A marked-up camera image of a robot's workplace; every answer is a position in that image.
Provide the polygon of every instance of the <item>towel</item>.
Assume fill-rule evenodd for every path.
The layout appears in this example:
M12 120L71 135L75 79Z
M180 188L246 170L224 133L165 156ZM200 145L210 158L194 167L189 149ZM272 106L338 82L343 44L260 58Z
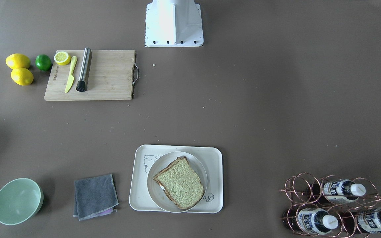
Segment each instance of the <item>towel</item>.
M73 217L87 220L108 215L118 205L112 174L74 181Z

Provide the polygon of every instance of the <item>bread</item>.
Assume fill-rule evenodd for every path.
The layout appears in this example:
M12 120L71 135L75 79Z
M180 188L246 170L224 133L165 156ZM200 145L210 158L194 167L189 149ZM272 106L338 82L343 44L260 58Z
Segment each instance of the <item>bread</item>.
M201 179L185 156L177 157L153 179L164 187L165 195L181 209L195 206L204 195Z

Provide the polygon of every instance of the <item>white tray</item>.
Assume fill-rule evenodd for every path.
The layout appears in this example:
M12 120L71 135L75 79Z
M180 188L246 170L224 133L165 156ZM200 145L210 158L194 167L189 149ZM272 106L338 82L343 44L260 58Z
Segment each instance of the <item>white tray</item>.
M149 196L148 172L154 162L169 152L182 151L194 155L205 167L208 188L202 200L187 213L217 213L223 207L223 156L213 147L141 145L135 154L129 204L137 211L165 211Z

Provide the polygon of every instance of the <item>cutting board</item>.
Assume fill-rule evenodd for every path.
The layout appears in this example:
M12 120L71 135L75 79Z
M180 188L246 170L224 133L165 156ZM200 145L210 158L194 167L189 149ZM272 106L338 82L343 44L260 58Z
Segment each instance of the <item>cutting board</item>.
M70 64L61 66L53 63L44 96L46 101L132 99L133 69L136 59L134 50L92 50L85 92L76 91L84 51L57 50L59 51L66 51L71 56L77 57L73 72L74 83L71 89L64 93Z

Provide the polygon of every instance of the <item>green bowl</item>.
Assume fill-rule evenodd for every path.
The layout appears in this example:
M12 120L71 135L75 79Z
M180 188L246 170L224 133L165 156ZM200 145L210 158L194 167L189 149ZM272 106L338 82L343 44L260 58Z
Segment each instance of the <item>green bowl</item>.
M0 222L17 225L33 217L41 208L44 193L28 178L14 179L0 190Z

